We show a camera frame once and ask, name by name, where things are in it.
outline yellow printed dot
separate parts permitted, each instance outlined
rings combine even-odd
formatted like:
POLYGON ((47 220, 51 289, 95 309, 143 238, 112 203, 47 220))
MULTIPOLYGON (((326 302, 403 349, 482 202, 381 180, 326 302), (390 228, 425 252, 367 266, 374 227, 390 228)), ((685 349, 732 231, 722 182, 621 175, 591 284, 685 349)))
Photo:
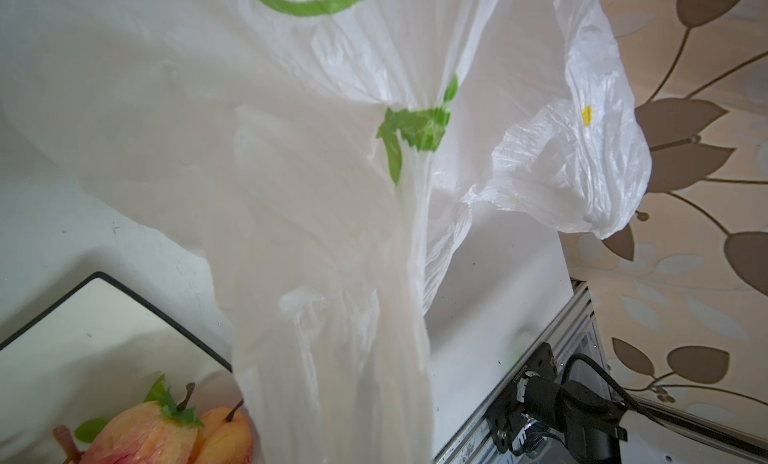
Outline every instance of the yellow printed dot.
POLYGON ((587 105, 582 109, 581 118, 584 119, 584 127, 589 127, 589 124, 592 123, 592 107, 587 105))

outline green printed stripe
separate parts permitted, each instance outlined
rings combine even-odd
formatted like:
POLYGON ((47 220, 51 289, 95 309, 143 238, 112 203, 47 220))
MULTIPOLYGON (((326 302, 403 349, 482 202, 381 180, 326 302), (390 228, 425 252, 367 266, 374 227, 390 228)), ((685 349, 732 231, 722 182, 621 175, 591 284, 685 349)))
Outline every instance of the green printed stripe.
POLYGON ((261 0, 265 6, 288 15, 297 17, 315 17, 317 15, 331 15, 348 9, 360 0, 261 0))

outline white table surface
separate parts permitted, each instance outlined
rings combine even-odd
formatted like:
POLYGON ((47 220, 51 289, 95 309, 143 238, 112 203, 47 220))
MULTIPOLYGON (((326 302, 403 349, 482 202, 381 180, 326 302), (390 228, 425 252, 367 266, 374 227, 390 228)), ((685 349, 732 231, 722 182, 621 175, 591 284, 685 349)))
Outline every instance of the white table surface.
MULTIPOLYGON (((555 231, 489 204, 474 211, 426 315, 434 453, 572 295, 555 231)), ((85 194, 0 116, 0 340, 97 270, 230 359, 206 260, 85 194)))

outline white surface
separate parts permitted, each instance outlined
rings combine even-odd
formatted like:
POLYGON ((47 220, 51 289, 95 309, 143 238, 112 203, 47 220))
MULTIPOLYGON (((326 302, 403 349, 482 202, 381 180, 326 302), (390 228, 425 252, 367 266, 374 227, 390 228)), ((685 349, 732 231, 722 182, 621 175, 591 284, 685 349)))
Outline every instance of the white surface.
POLYGON ((97 270, 230 360, 206 260, 84 193, 0 113, 0 341, 97 270))
POLYGON ((627 411, 621 427, 628 433, 619 442, 622 464, 745 464, 750 462, 728 452, 681 436, 648 420, 637 412, 627 411))
MULTIPOLYGON (((0 461, 60 462, 51 436, 144 400, 160 373, 201 412, 240 400, 234 377, 146 307, 93 279, 0 351, 0 461)), ((80 449, 86 445, 80 443, 80 449)))
MULTIPOLYGON (((5 118, 0 136, 0 339, 102 270, 230 359, 205 259, 85 194, 5 118)), ((555 231, 484 203, 475 212, 426 316, 434 453, 571 296, 555 231)))
POLYGON ((560 239, 526 214, 473 206, 427 312, 435 455, 573 295, 560 239))

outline white plastic bag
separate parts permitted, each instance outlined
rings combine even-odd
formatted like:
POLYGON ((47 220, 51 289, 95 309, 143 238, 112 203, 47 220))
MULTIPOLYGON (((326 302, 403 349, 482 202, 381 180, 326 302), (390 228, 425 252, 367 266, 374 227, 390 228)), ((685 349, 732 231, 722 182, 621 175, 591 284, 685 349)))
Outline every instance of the white plastic bag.
POLYGON ((0 0, 0 26, 8 119, 208 259, 267 462, 429 461, 422 312, 468 203, 604 236, 650 173, 598 0, 0 0))

